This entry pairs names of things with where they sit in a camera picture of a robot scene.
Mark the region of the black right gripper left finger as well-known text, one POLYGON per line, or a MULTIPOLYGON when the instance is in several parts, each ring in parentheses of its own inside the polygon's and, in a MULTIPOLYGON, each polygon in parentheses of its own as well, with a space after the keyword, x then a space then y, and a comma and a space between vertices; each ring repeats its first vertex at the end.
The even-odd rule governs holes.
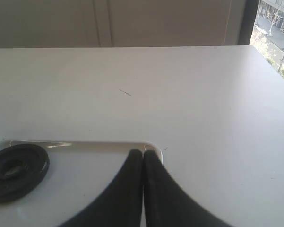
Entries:
POLYGON ((142 213, 142 152, 133 149, 105 190, 62 227, 139 227, 142 213))

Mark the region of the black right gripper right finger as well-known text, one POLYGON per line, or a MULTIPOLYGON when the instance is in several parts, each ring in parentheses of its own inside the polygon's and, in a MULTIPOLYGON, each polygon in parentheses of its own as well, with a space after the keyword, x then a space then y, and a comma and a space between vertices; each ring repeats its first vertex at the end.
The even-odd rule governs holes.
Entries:
POLYGON ((144 153, 144 207, 148 227, 228 227, 174 181, 154 151, 144 153))

